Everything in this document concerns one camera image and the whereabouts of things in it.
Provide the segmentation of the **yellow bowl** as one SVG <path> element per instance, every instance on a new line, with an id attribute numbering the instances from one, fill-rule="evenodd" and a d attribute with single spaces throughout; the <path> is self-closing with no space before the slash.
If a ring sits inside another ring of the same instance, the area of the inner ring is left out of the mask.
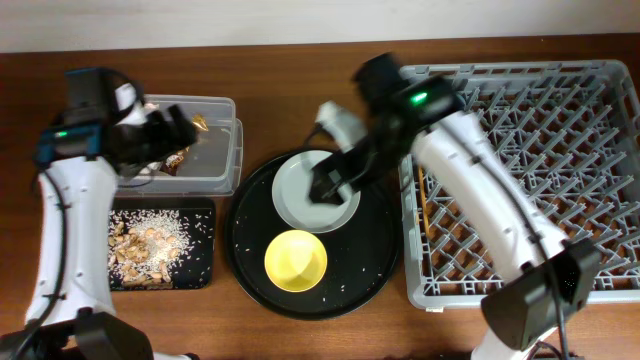
<path id="1" fill-rule="evenodd" d="M 325 246 L 314 234 L 288 230 L 276 236 L 267 246 L 264 269 L 277 288 L 301 293 L 318 285 L 328 267 Z"/>

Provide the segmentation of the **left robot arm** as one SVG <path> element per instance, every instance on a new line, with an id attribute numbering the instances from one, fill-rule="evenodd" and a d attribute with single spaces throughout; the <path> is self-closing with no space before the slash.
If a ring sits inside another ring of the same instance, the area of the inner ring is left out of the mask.
<path id="1" fill-rule="evenodd" d="M 118 182 L 194 144 L 182 110 L 148 113 L 140 86 L 105 67 L 70 70 L 67 105 L 41 132 L 34 163 L 43 202 L 34 294 L 4 359 L 158 359 L 146 334 L 116 316 L 107 265 Z"/>

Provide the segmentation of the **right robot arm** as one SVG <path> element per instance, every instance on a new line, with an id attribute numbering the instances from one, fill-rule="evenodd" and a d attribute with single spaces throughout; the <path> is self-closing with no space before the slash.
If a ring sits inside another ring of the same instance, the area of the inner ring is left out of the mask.
<path id="1" fill-rule="evenodd" d="M 315 127 L 337 150 L 313 166 L 309 200 L 341 205 L 411 156 L 454 199 L 503 280 L 481 302 L 488 331 L 472 357 L 533 358 L 586 305 L 600 263 L 593 242 L 571 240 L 528 199 L 450 80 L 407 80 L 385 53 L 354 82 L 374 125 L 334 102 L 319 107 Z"/>

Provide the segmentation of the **wooden chopstick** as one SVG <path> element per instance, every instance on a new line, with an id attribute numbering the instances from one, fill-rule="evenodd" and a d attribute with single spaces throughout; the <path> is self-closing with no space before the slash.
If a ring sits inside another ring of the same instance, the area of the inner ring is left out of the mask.
<path id="1" fill-rule="evenodd" d="M 425 190 L 425 173 L 422 167 L 418 166 L 418 185 L 419 185 L 419 198 L 421 201 L 421 208 L 422 208 L 422 216 L 423 216 L 423 230 L 425 233 L 425 237 L 427 240 L 431 239 L 431 234 L 430 234 L 430 225 L 429 225 L 429 216 L 427 214 L 427 196 L 426 196 L 426 190 Z"/>

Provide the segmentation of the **pink plastic cup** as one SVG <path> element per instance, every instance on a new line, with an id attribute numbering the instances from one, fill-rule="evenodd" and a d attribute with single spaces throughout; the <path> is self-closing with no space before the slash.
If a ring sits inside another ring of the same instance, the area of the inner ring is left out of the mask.
<path id="1" fill-rule="evenodd" d="M 342 183 L 337 189 L 337 194 L 340 196 L 344 203 L 349 203 L 351 199 L 356 195 L 356 192 L 348 183 Z"/>

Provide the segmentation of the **grey round plate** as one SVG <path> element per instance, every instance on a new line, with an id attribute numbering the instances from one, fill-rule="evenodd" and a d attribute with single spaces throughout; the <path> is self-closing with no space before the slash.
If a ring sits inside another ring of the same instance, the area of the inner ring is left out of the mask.
<path id="1" fill-rule="evenodd" d="M 286 160 L 276 172 L 273 203 L 278 215 L 291 227 L 314 234 L 327 233 L 345 225 L 356 213 L 360 192 L 342 205 L 314 204 L 308 199 L 311 168 L 330 155 L 325 150 L 302 151 Z"/>

